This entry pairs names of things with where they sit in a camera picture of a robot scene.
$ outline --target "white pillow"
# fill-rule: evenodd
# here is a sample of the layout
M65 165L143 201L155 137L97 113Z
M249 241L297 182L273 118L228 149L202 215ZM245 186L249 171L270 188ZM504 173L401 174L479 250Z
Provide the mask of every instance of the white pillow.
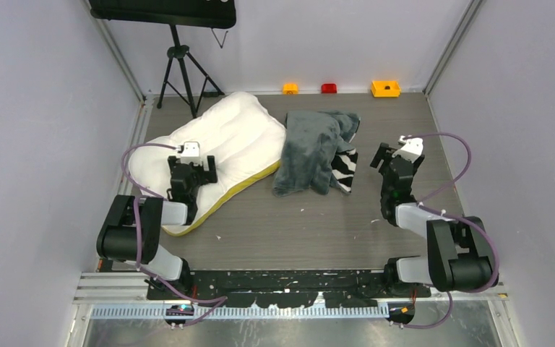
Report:
M199 188L194 222L163 229L173 236L187 234L233 195L277 170L285 135L284 126L268 114L255 96L237 92L171 135L150 141L170 146L197 141L205 165L206 156L214 155L218 171L218 183ZM137 149L129 161L131 176L142 186L166 196L171 187L167 164L170 155L175 155L174 151L167 148Z

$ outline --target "black and white striped cloth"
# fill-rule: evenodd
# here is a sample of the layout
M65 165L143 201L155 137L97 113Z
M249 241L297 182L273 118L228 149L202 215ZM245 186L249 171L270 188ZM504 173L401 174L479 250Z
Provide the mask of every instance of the black and white striped cloth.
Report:
M337 186L344 193L352 192L352 180L354 180L354 172L356 171L356 161L358 153L356 149L342 153L336 153L331 162L332 174L337 179Z

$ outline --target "white wall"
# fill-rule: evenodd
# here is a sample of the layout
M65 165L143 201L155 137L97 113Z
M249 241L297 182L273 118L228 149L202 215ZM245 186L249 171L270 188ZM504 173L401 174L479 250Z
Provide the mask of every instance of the white wall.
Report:
M208 28L178 30L226 91L276 91L286 82L301 90L336 82L341 90L360 91L372 80L399 80L402 88L421 90L468 2L236 0L237 24L224 49ZM143 91L159 93L173 45L168 26L111 21L109 27ZM216 30L220 39L223 33ZM172 83L182 85L175 67ZM192 76L198 93L202 75Z
M487 1L431 103L473 149L460 196L499 248L526 346L555 346L555 1Z
M138 109L80 1L0 1L0 346L64 345Z

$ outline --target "yellow box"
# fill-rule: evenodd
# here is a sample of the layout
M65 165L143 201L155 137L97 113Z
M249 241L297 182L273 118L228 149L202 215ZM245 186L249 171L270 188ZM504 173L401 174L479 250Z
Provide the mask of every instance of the yellow box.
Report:
M296 83L286 83L282 88L282 94L298 94L298 85Z
M397 81L373 81L371 92L376 98L396 98L401 94L401 88Z

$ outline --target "tripod leg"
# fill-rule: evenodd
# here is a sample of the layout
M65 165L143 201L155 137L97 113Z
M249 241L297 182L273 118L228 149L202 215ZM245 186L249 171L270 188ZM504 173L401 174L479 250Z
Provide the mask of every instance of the tripod leg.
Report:
M158 97L158 104L156 108L163 107L163 98L165 97L165 88L167 88L167 82L169 81L169 72L171 71L171 63L173 63L173 58L169 58L167 63L167 71L165 71L165 78L163 79L163 87L160 89L160 97Z
M219 95L224 95L224 92L222 90L220 90L218 85L216 85L214 80L212 80L212 78L205 72L205 70L201 67L201 64L199 64L199 62L192 56L192 54L190 54L190 52L187 52L186 55L190 58L192 63L197 66L199 71L207 78L207 80L210 81L210 83L214 86L214 88L216 89L218 94Z
M184 87L186 87L186 96L188 98L188 104L190 106L190 113L192 113L192 118L196 118L197 108L194 105L194 99L192 97L192 90L190 89L190 81L188 80L188 72L186 72L186 64L184 63L184 58L178 58L178 62L180 63L180 70L182 71Z

